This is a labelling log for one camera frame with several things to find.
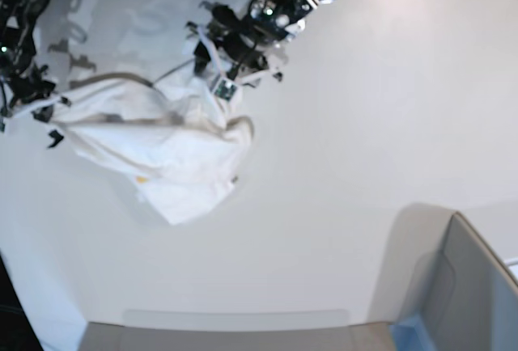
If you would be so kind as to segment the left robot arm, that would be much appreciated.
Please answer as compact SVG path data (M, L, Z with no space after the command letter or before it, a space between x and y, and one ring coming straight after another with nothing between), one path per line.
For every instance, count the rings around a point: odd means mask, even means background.
M335 0L247 0L239 9L203 2L210 12L205 24L189 22L197 38L193 73L220 99L255 88L268 76L283 80L282 48L306 28L308 16Z

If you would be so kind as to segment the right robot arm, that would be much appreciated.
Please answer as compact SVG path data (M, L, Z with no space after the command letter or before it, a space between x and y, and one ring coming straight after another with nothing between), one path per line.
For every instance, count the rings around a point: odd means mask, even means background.
M50 0L1 0L1 131L15 118L31 115L49 123L54 106L71 105L45 79L48 67L35 63L34 30Z

